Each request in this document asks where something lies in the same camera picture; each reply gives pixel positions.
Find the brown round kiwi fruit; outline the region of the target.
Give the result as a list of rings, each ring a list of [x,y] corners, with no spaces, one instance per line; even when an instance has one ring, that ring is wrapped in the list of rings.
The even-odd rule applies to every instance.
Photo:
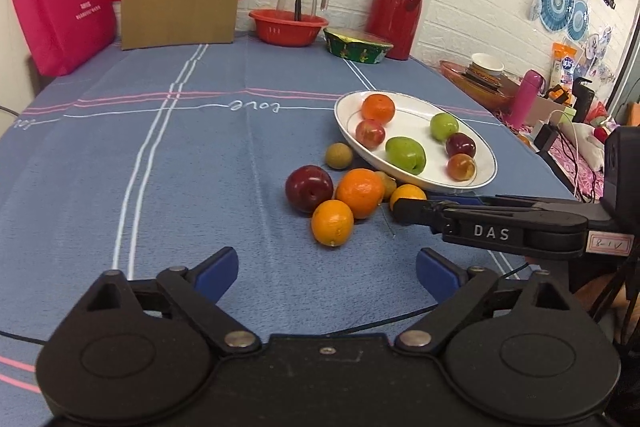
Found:
[[[352,165],[354,153],[345,143],[338,142],[331,144],[324,154],[324,162],[334,170],[345,170]]]

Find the dark red plum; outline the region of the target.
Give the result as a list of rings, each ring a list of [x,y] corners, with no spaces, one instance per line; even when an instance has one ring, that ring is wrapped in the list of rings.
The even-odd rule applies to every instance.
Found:
[[[462,132],[450,134],[445,142],[445,148],[449,157],[464,154],[474,158],[476,154],[475,141]]]

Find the orange near gripper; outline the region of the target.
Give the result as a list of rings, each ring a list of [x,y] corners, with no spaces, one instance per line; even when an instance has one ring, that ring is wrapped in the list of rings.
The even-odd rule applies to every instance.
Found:
[[[396,202],[399,199],[417,199],[417,200],[427,200],[427,196],[422,188],[413,185],[413,184],[402,184],[395,188],[392,194],[390,194],[390,199],[388,200],[388,205],[390,206],[390,210],[394,209]]]

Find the orange brown bowl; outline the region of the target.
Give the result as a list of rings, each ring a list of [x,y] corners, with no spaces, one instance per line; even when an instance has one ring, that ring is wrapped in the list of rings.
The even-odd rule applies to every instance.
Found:
[[[466,77],[466,68],[462,65],[449,61],[440,61],[439,69],[442,75],[458,89],[491,113],[506,109],[511,102],[510,96],[504,94],[500,89],[488,89]]]

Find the white oval plate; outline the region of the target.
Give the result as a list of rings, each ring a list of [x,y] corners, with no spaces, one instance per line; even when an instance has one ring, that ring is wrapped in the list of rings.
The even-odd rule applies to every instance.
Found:
[[[385,139],[407,138],[420,144],[425,153],[425,167],[419,173],[401,169],[392,164],[387,157],[386,144],[378,144],[372,150],[358,142],[356,128],[362,121],[361,105],[370,96],[369,91],[347,93],[334,105],[334,118],[344,139],[355,154],[364,161],[393,178],[416,184],[427,191],[439,193],[463,193],[477,191],[495,180],[498,173],[497,157],[484,138],[461,121],[459,130],[469,135],[475,142],[474,157],[476,171],[471,179],[456,181],[447,173],[448,156],[445,147],[437,142],[430,131],[432,118],[442,113],[442,109],[430,102],[414,96],[388,92],[386,95],[395,104],[394,118],[385,126]]]

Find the pink water bottle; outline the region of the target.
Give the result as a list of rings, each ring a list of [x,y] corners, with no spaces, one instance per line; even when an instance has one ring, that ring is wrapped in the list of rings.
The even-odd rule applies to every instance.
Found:
[[[509,126],[515,129],[520,129],[523,126],[543,84],[544,77],[539,72],[535,72],[533,69],[526,72],[518,91],[512,98],[508,113],[506,113],[506,123]]]

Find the red apple on plate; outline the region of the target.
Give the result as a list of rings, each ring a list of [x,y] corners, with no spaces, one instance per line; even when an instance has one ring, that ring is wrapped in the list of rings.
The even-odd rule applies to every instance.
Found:
[[[356,140],[367,150],[375,150],[385,140],[385,128],[374,119],[363,119],[355,130]]]

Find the small front orange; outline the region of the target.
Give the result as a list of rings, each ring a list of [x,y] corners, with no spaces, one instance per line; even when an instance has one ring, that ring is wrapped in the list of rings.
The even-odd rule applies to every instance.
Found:
[[[310,221],[311,233],[323,246],[340,247],[352,234],[354,222],[352,210],[344,202],[329,199],[314,210]]]

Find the white cup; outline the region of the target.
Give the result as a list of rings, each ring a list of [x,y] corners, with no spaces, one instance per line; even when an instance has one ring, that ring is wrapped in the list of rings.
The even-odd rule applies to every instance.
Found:
[[[484,70],[487,74],[499,76],[504,72],[503,62],[493,55],[477,52],[471,55],[471,60],[475,68]]]

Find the orange on plate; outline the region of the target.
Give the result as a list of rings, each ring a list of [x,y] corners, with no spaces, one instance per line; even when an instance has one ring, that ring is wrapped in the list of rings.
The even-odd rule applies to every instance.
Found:
[[[361,104],[360,113],[363,119],[371,119],[386,126],[395,116],[394,101],[381,93],[370,94]]]

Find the blue striped tablecloth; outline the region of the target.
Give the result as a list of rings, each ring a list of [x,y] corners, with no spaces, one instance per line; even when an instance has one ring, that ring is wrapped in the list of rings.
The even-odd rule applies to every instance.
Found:
[[[430,246],[460,265],[506,272],[518,259],[400,227],[385,208],[346,245],[321,247],[284,195],[341,140],[335,101],[405,93],[449,110],[490,145],[487,193],[566,197],[542,159],[447,79],[416,61],[349,64],[323,46],[242,36],[228,46],[125,52],[109,46],[54,80],[1,140],[1,421],[49,411],[32,373],[40,340],[103,271],[136,279],[233,247],[240,274],[221,308],[261,336],[327,334],[431,299],[414,259]]]

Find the dark red apple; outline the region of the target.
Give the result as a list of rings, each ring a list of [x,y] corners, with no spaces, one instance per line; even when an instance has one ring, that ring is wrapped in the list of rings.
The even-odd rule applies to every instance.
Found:
[[[285,181],[285,196],[302,213],[313,213],[322,202],[331,199],[334,186],[329,173],[321,167],[306,165],[294,170]]]

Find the green instant noodle bowl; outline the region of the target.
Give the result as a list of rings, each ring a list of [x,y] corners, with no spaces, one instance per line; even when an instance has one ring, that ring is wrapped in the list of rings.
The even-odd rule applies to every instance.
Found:
[[[323,33],[331,54],[356,63],[378,64],[394,47],[390,42],[360,30],[326,27]]]

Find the red thermos jug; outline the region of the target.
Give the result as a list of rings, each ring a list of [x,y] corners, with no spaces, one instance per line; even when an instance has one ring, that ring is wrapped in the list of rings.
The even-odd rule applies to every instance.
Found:
[[[368,34],[393,45],[388,58],[407,61],[420,20],[423,0],[372,0],[366,23]]]

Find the red plastic basket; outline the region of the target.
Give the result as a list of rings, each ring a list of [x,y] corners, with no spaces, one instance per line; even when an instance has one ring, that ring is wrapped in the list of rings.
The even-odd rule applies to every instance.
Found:
[[[296,20],[293,12],[275,9],[251,10],[250,18],[254,20],[256,35],[262,42],[289,48],[310,46],[320,30],[329,26],[325,18],[317,15],[302,15]]]

